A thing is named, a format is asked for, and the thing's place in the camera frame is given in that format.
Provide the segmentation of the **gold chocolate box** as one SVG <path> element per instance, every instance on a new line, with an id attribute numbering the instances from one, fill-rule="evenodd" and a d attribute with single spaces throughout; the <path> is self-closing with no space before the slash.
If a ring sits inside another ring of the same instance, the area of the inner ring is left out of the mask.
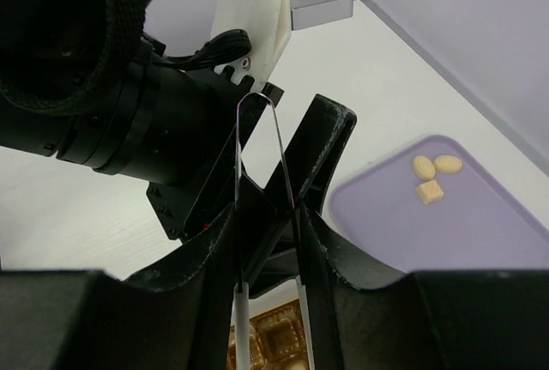
<path id="1" fill-rule="evenodd" d="M 298 300 L 250 319 L 250 368 L 281 369 L 293 358 L 307 361 L 305 328 Z"/>

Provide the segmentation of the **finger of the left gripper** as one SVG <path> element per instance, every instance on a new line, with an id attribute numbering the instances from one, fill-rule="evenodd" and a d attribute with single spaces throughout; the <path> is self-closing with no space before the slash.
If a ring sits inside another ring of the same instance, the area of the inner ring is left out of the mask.
<path id="1" fill-rule="evenodd" d="M 329 184 L 356 123 L 357 116 L 351 109 L 317 94 L 287 145 L 285 156 L 299 232 L 301 209 L 322 211 Z M 286 190 L 280 163 L 261 189 L 278 210 L 283 209 Z M 251 299 L 298 276 L 304 263 L 301 233 L 298 261 L 290 219 L 277 217 L 269 227 L 268 256 L 253 269 L 249 280 Z"/>

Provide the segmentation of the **white tongs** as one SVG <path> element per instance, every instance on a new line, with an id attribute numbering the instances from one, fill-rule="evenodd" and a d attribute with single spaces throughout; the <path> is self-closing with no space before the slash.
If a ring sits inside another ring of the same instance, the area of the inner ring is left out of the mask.
<path id="1" fill-rule="evenodd" d="M 286 190 L 286 205 L 278 210 L 244 170 L 241 130 L 244 127 L 242 114 L 245 102 L 257 98 L 271 109 L 274 133 L 280 156 L 280 164 Z M 268 256 L 267 246 L 271 241 L 269 223 L 277 217 L 287 217 L 293 232 L 297 260 L 300 255 L 300 232 L 289 177 L 287 159 L 281 138 L 281 130 L 274 102 L 265 94 L 249 92 L 236 106 L 235 152 L 234 152 L 234 233 L 236 250 L 237 281 L 233 296 L 236 368 L 250 368 L 250 285 L 253 269 Z"/>

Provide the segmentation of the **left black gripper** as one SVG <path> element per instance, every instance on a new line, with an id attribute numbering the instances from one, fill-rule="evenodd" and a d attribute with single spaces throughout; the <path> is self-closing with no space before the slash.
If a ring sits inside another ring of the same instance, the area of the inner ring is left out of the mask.
<path id="1" fill-rule="evenodd" d="M 74 118 L 60 161 L 149 183 L 147 196 L 166 235 L 194 239 L 233 200 L 236 135 L 243 148 L 265 103 L 238 102 L 251 91 L 234 69 L 184 73 L 132 63 L 99 107 Z"/>

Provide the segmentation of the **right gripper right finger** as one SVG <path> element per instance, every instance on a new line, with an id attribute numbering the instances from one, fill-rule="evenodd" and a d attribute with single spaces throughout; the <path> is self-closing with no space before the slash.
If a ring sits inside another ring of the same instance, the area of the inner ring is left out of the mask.
<path id="1" fill-rule="evenodd" d="M 300 229 L 315 367 L 406 368 L 406 339 L 389 291 L 403 272 L 344 239 L 312 209 L 301 209 Z"/>

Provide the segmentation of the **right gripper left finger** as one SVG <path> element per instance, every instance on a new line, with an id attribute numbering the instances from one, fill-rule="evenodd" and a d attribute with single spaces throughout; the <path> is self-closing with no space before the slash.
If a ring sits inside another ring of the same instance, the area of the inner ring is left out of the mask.
<path id="1" fill-rule="evenodd" d="M 235 267 L 235 211 L 227 205 L 195 238 L 138 270 L 126 284 L 146 294 L 147 325 L 134 369 L 223 369 Z"/>

